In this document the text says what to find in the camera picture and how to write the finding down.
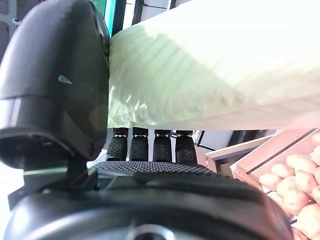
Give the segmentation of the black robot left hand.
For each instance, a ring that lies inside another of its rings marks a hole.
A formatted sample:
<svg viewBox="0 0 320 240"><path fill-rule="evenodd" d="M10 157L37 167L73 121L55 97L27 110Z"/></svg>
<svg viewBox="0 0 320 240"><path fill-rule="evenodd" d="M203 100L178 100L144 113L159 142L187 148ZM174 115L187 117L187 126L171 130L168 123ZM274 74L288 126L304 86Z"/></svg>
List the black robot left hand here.
<svg viewBox="0 0 320 240"><path fill-rule="evenodd" d="M6 240L291 240L276 202L197 164L192 132L115 128L106 161L110 36L89 0L45 0L0 65L0 160L23 170Z"/></svg>

